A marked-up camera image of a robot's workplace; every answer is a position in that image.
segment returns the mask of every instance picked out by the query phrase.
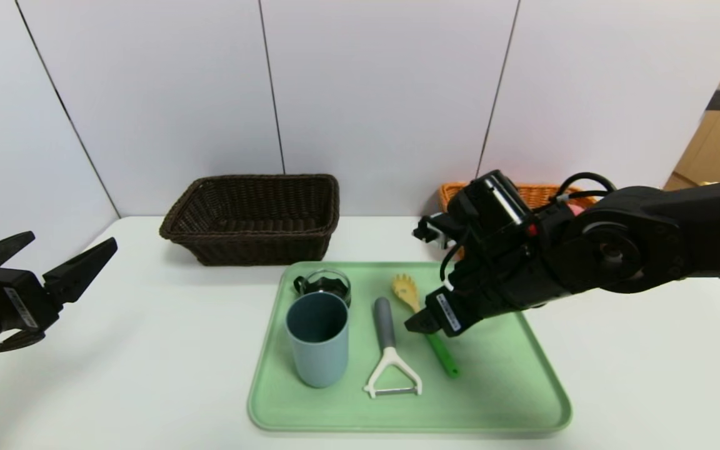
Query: wicker basket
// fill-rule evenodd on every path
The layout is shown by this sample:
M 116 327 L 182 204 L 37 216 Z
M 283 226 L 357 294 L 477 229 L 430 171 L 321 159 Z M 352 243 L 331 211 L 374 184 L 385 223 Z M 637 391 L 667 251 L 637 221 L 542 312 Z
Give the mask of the wicker basket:
M 449 200 L 455 196 L 462 188 L 468 186 L 467 182 L 447 182 L 441 185 L 437 190 L 437 195 L 441 200 L 441 209 L 446 213 L 449 207 Z M 518 194 L 524 199 L 524 202 L 530 209 L 540 208 L 549 202 L 549 197 L 557 194 L 560 188 L 559 184 L 517 184 Z M 566 192 L 578 192 L 576 187 L 569 187 Z M 582 208 L 590 208 L 596 200 L 591 197 L 582 197 L 582 199 L 571 199 L 569 203 Z M 465 249 L 461 248 L 457 251 L 457 259 L 463 259 Z
M 328 174 L 203 177 L 174 203 L 160 236 L 206 266 L 318 261 L 338 204 L 338 180 Z

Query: label sticker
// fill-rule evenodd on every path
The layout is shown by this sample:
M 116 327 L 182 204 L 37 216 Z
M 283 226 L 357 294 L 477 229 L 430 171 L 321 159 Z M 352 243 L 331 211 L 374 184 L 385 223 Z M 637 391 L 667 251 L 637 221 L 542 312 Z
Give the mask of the label sticker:
M 21 297 L 18 296 L 18 291 L 11 287 L 5 287 L 4 290 L 7 296 L 11 299 L 12 305 L 18 311 L 18 314 L 20 314 L 21 318 L 24 319 L 24 323 L 29 328 L 37 328 L 38 323 L 35 322 L 32 314 L 30 314 L 29 310 L 26 309 L 26 306 L 24 306 L 24 302 L 22 301 Z
M 454 315 L 454 311 L 452 311 L 452 307 L 449 306 L 449 300 L 446 299 L 446 296 L 444 296 L 444 294 L 438 294 L 437 302 L 441 305 L 443 314 L 446 314 L 446 319 L 449 320 L 449 325 L 452 326 L 452 330 L 460 330 L 460 321 L 457 319 L 457 316 Z

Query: pink object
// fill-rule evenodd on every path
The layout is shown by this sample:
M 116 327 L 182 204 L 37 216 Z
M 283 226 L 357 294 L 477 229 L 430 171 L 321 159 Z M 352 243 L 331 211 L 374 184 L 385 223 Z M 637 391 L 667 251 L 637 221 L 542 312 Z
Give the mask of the pink object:
M 579 216 L 579 213 L 582 213 L 585 211 L 585 208 L 578 207 L 577 205 L 568 205 L 568 208 L 571 208 L 572 213 L 574 213 L 575 216 Z

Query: green handle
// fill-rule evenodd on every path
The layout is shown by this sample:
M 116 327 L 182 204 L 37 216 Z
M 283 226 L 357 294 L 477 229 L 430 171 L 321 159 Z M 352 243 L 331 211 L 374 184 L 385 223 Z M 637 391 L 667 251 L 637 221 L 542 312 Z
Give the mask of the green handle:
M 446 345 L 443 344 L 441 337 L 438 336 L 437 333 L 424 336 L 426 336 L 426 340 L 429 341 L 429 345 L 432 346 L 432 350 L 435 351 L 435 355 L 437 356 L 438 361 L 440 361 L 443 365 L 443 369 L 446 370 L 446 375 L 448 375 L 449 378 L 457 378 L 460 376 L 458 365 L 454 363 L 454 358 L 452 358 L 452 355 L 449 353 L 449 349 L 446 348 Z

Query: white wall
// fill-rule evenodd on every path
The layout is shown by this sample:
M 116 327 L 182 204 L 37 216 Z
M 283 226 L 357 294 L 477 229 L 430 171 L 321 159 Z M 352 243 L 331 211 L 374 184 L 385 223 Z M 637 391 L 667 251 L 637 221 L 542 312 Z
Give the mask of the white wall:
M 0 239 L 37 237 L 8 267 L 42 274 L 115 219 L 15 2 L 0 0 Z
M 516 3 L 262 0 L 288 173 L 334 174 L 360 216 L 472 179 Z
M 203 176 L 282 173 L 257 0 L 20 0 L 122 216 Z
M 522 0 L 480 174 L 660 187 L 719 80 L 718 0 Z

